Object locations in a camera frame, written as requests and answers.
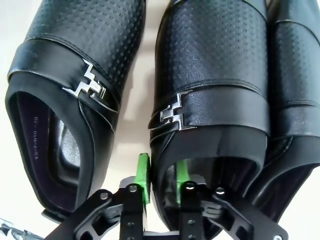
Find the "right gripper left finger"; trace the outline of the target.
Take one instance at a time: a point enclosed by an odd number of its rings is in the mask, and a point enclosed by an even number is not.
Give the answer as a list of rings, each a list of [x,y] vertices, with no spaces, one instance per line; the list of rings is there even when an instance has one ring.
[[[110,230],[120,226],[119,239],[142,240],[146,205],[150,202],[150,157],[138,157],[133,182],[116,193],[99,189],[65,219],[47,240],[101,240]]]

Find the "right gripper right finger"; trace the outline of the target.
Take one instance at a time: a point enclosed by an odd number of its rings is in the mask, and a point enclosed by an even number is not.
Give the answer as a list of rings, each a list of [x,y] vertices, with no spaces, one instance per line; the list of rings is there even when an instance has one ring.
[[[231,189],[213,189],[191,180],[187,162],[176,163],[179,238],[205,239],[204,219],[234,240],[284,240],[286,231]]]

